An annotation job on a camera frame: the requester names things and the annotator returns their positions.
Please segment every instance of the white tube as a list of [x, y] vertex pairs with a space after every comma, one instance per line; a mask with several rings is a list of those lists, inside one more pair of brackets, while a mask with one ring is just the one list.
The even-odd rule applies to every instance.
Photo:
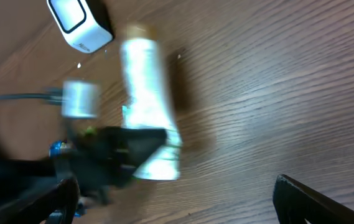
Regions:
[[[131, 26], [129, 30], [139, 34], [146, 27]], [[158, 44], [145, 35], [133, 35], [122, 43], [121, 58], [130, 96], [129, 104], [123, 108], [124, 126], [167, 130], [166, 145], [159, 148], [134, 175], [151, 180], [178, 179], [182, 141], [174, 119], [169, 81]]]

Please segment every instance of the wire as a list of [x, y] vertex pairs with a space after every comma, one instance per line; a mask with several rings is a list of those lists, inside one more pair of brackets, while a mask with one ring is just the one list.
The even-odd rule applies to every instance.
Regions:
[[25, 93], [25, 94], [0, 95], [0, 101], [2, 101], [2, 100], [21, 100], [21, 99], [50, 100], [51, 96], [47, 93]]

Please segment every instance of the glue bottle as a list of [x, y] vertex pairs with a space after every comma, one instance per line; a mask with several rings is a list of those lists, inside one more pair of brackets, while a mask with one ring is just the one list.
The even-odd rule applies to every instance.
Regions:
[[169, 80], [155, 30], [141, 24], [127, 26], [120, 55], [129, 95], [129, 103], [123, 107], [124, 127], [167, 130], [166, 145], [153, 153], [134, 175], [151, 180], [178, 179], [182, 141], [175, 123]]

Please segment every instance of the blurry black object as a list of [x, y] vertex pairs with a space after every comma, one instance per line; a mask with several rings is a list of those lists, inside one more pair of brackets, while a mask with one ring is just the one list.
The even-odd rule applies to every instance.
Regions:
[[167, 137], [164, 129], [120, 127], [91, 136], [69, 127], [68, 135], [74, 150], [39, 161], [8, 159], [0, 147], [0, 223], [71, 223], [80, 193], [126, 186]]
[[281, 224], [354, 223], [354, 211], [286, 176], [276, 179], [273, 203]]

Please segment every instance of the wooden tabletop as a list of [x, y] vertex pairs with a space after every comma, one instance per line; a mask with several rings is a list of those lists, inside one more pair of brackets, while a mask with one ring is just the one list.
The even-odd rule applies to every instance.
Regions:
[[[69, 77], [100, 83], [100, 118], [120, 125], [126, 101], [118, 36], [158, 29], [184, 139], [179, 180], [138, 180], [75, 223], [277, 223], [287, 174], [354, 209], [354, 1], [106, 0], [116, 39], [71, 48], [44, 0], [0, 0], [0, 94], [41, 92]], [[46, 156], [60, 111], [0, 104], [12, 157]]]

